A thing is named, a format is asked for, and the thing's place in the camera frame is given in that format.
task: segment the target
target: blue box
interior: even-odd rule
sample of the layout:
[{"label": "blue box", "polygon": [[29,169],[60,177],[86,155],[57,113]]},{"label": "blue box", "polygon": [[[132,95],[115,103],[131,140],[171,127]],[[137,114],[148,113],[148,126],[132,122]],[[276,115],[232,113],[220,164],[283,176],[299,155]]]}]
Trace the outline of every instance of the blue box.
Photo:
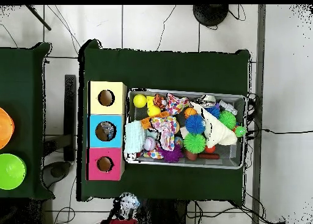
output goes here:
[{"label": "blue box", "polygon": [[[122,147],[123,144],[123,121],[124,115],[95,115],[91,114],[89,118],[90,147]],[[108,141],[102,141],[96,136],[96,128],[101,122],[110,122],[116,131],[115,136]]]}]

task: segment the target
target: orange ball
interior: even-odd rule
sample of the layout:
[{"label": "orange ball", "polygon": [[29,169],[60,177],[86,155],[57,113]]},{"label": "orange ball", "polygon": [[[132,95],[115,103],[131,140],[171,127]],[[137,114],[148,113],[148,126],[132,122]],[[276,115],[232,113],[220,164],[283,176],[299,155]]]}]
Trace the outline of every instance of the orange ball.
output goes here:
[{"label": "orange ball", "polygon": [[185,118],[187,119],[190,115],[196,115],[197,111],[194,108],[187,108],[184,112]]},{"label": "orange ball", "polygon": [[213,153],[215,151],[215,146],[208,148],[207,145],[205,145],[205,152],[206,153]]}]

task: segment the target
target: plastic bin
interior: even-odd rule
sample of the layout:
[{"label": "plastic bin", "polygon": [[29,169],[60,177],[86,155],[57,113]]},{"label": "plastic bin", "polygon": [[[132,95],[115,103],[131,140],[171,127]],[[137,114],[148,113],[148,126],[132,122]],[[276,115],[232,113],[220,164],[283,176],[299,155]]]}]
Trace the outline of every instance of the plastic bin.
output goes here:
[{"label": "plastic bin", "polygon": [[[243,95],[230,95],[230,94],[212,94],[204,92],[183,92],[183,91],[170,91],[170,90],[154,90],[146,89],[146,91],[140,89],[130,89],[128,91],[128,112],[126,117],[126,123],[132,122],[134,120],[141,120],[146,118],[147,106],[143,108],[136,108],[133,103],[133,98],[136,94],[143,94],[146,96],[154,96],[155,94],[160,94],[166,98],[166,94],[171,93],[177,97],[187,97],[190,101],[194,101],[195,98],[200,97],[204,94],[215,96],[216,102],[220,100],[226,103],[232,104],[238,111],[236,115],[237,122],[246,126],[246,118],[248,114],[248,101]],[[184,112],[175,115],[179,125],[181,127],[185,126]],[[244,153],[245,153],[245,136],[239,138],[236,145],[222,146],[217,144],[215,153],[219,154],[218,160],[212,159],[197,159],[196,161],[191,161],[187,157],[179,160],[177,163],[168,163],[163,159],[152,159],[147,157],[139,157],[138,159],[131,161],[129,163],[141,163],[148,165],[166,165],[166,166],[190,166],[190,167],[203,167],[203,168],[224,168],[224,169],[239,169],[244,164]]]}]

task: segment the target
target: dark green tablecloth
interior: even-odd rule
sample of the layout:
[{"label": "dark green tablecloth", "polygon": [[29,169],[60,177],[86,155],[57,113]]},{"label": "dark green tablecloth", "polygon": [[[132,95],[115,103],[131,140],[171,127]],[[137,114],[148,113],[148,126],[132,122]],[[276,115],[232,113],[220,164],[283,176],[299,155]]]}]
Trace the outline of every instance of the dark green tablecloth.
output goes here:
[{"label": "dark green tablecloth", "polygon": [[246,50],[237,54],[104,50],[96,40],[86,42],[79,51],[78,198],[109,198],[128,191],[140,198],[232,200],[241,204],[243,168],[127,164],[120,181],[86,181],[86,86],[89,80],[122,81],[128,88],[247,95],[248,61]]},{"label": "dark green tablecloth", "polygon": [[14,134],[0,154],[19,156],[26,164],[23,183],[1,190],[0,197],[49,199],[53,194],[40,181],[43,155],[43,58],[49,43],[34,48],[0,48],[0,107],[11,116]]}]

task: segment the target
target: stacked boxes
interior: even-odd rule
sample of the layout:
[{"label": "stacked boxes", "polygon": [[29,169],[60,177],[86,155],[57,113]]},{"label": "stacked boxes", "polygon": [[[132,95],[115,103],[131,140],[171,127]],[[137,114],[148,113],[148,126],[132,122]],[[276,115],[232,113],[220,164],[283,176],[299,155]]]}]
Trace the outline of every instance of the stacked boxes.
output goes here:
[{"label": "stacked boxes", "polygon": [[90,81],[87,180],[119,181],[127,87],[121,82]]}]

